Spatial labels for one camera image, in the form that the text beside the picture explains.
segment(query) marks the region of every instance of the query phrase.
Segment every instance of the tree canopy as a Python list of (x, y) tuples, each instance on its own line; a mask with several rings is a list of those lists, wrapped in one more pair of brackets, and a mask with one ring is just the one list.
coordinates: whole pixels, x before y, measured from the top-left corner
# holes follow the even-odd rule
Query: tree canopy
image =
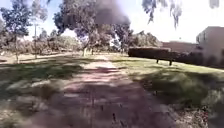
[(12, 0), (12, 9), (1, 8), (1, 12), (9, 33), (22, 37), (29, 34), (31, 11), (26, 0)]
[(130, 28), (129, 19), (113, 0), (64, 0), (60, 9), (54, 17), (59, 34), (68, 28), (74, 30), (78, 37), (88, 36), (89, 43), (85, 47), (108, 44), (116, 34), (125, 34), (124, 31)]
[[(154, 12), (158, 5), (163, 8), (170, 9), (170, 15), (174, 18), (174, 27), (176, 28), (179, 23), (179, 18), (182, 15), (182, 1), (183, 0), (143, 0), (142, 7), (144, 11), (149, 14), (149, 22), (154, 19)], [(208, 0), (210, 8), (219, 7), (219, 0)]]

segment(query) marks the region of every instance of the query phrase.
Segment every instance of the tree trunk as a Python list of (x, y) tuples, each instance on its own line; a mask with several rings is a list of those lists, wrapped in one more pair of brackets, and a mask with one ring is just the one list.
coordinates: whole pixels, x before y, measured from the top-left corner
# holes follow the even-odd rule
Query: tree trunk
[(87, 50), (87, 48), (84, 48), (84, 49), (83, 49), (83, 54), (82, 54), (83, 57), (86, 56), (86, 50)]
[(34, 25), (35, 27), (35, 35), (34, 35), (34, 54), (35, 54), (35, 59), (37, 59), (37, 24)]
[(16, 52), (16, 63), (19, 63), (19, 52), (18, 52), (18, 44), (17, 44), (17, 36), (15, 36), (15, 52)]
[(91, 48), (91, 54), (92, 54), (92, 55), (94, 54), (93, 48)]

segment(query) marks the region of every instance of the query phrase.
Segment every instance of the leaves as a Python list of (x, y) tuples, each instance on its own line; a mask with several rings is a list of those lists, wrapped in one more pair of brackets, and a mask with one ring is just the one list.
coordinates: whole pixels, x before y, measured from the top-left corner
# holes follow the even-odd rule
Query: leaves
[(40, 0), (34, 0), (31, 6), (32, 20), (37, 21), (38, 19), (45, 21), (47, 19), (47, 9), (44, 8)]
[(12, 0), (12, 9), (1, 8), (1, 12), (9, 33), (16, 36), (28, 35), (27, 27), (31, 25), (29, 22), (31, 12), (26, 0)]

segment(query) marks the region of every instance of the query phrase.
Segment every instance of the building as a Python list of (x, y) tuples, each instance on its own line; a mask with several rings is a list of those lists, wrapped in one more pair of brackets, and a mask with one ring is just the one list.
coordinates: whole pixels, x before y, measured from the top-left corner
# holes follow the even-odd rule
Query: building
[(171, 41), (171, 42), (163, 42), (162, 47), (170, 48), (171, 51), (173, 52), (191, 53), (196, 51), (197, 44), (188, 43), (188, 42)]
[(197, 36), (197, 42), (205, 59), (221, 63), (224, 58), (224, 27), (207, 27)]

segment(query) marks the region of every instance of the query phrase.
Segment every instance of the shrub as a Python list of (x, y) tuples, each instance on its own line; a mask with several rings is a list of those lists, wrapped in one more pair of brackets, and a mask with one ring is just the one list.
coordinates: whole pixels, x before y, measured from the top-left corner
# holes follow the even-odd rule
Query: shrub
[(201, 53), (171, 52), (167, 48), (130, 48), (128, 55), (130, 57), (176, 61), (194, 65), (202, 65), (204, 60)]
[(167, 48), (130, 48), (128, 55), (130, 57), (167, 60), (170, 59), (169, 51), (170, 49)]

